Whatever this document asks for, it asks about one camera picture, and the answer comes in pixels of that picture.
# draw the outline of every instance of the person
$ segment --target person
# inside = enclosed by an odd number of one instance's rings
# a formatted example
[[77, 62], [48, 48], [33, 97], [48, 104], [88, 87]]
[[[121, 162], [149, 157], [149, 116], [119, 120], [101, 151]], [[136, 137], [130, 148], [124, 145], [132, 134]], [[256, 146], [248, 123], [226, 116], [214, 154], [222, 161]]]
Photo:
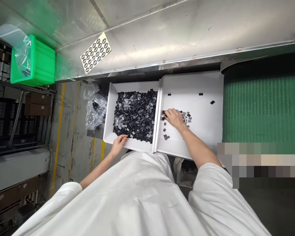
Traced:
[[108, 169], [128, 140], [120, 135], [85, 179], [63, 184], [14, 235], [270, 235], [182, 114], [165, 114], [198, 168], [189, 202], [163, 153], [130, 152]]

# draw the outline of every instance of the green conveyor belt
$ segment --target green conveyor belt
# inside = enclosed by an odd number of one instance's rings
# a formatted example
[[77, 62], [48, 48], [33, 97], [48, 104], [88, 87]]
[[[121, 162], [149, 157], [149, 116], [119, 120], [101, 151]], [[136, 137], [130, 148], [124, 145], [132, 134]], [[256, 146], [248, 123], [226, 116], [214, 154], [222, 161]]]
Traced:
[[291, 60], [264, 59], [233, 65], [225, 72], [223, 142], [295, 143]]

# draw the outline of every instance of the yellow floor line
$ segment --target yellow floor line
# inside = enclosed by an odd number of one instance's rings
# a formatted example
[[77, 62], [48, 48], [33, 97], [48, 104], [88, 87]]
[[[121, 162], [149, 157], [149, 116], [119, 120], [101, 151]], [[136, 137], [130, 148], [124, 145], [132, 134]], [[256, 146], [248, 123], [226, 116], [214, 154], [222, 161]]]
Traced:
[[73, 136], [72, 136], [71, 159], [70, 159], [70, 169], [69, 169], [69, 178], [68, 178], [68, 181], [70, 181], [70, 179], [71, 179], [72, 155], [73, 155], [73, 144], [74, 144], [74, 133], [75, 133], [75, 121], [76, 121], [76, 109], [77, 109], [77, 107], [78, 107], [79, 90], [80, 90], [80, 82], [78, 83], [78, 89], [77, 89], [77, 92], [76, 92], [76, 100], [75, 100], [74, 123], [73, 123]]
[[101, 152], [101, 162], [104, 160], [105, 155], [105, 142], [102, 140], [102, 152]]
[[91, 171], [93, 170], [94, 151], [95, 151], [95, 138], [93, 138], [92, 157], [91, 157]]
[[62, 122], [63, 100], [65, 98], [65, 89], [66, 89], [66, 84], [63, 83], [62, 84], [62, 92], [61, 92], [61, 105], [60, 105], [60, 114], [59, 114], [59, 123], [58, 123], [58, 137], [57, 137], [57, 146], [56, 146], [55, 165], [53, 167], [53, 177], [52, 177], [52, 186], [51, 186], [50, 197], [53, 196], [53, 193], [55, 190], [55, 180], [56, 180], [56, 170], [57, 170], [57, 162], [58, 162], [59, 141], [60, 141], [61, 122]]

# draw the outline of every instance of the white tray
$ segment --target white tray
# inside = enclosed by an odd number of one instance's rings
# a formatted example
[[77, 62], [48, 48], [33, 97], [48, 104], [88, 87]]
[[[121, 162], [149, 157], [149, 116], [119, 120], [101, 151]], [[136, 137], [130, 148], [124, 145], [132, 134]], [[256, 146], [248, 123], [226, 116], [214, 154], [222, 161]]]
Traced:
[[[150, 89], [154, 91], [160, 90], [160, 81], [152, 81], [152, 82], [135, 82], [135, 83], [120, 83], [120, 84], [113, 84], [110, 83], [109, 85], [109, 93], [108, 93], [108, 103], [107, 103], [107, 111], [106, 111], [106, 121], [104, 127], [104, 135], [103, 140], [105, 143], [112, 144], [114, 140], [117, 138], [117, 135], [113, 133], [113, 122], [115, 116], [115, 108], [116, 108], [116, 101], [118, 99], [118, 92], [147, 92]], [[156, 142], [156, 124], [157, 124], [157, 117], [158, 117], [158, 106], [159, 106], [159, 98], [160, 93], [157, 93], [157, 102], [156, 102], [156, 113], [155, 113], [155, 120], [154, 120], [154, 132], [153, 132], [153, 141], [152, 144], [145, 141], [140, 141], [137, 139], [129, 138], [128, 142], [125, 144], [125, 148], [135, 150], [135, 151], [144, 151], [144, 152], [154, 152], [154, 146]]]
[[219, 71], [163, 76], [159, 91], [158, 140], [154, 151], [191, 159], [179, 132], [166, 120], [161, 121], [163, 110], [175, 108], [190, 112], [190, 130], [217, 153], [217, 143], [222, 142], [223, 133], [223, 86], [224, 76]]

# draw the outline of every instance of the label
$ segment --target label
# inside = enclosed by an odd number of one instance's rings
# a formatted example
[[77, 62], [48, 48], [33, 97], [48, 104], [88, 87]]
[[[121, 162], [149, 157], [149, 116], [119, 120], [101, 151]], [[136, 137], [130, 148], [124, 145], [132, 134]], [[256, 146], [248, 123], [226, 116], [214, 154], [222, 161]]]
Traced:
[[80, 56], [85, 73], [89, 73], [100, 61], [107, 57], [110, 51], [111, 47], [106, 35], [105, 33], [102, 33], [101, 36], [99, 36], [98, 39], [90, 45], [85, 53]]

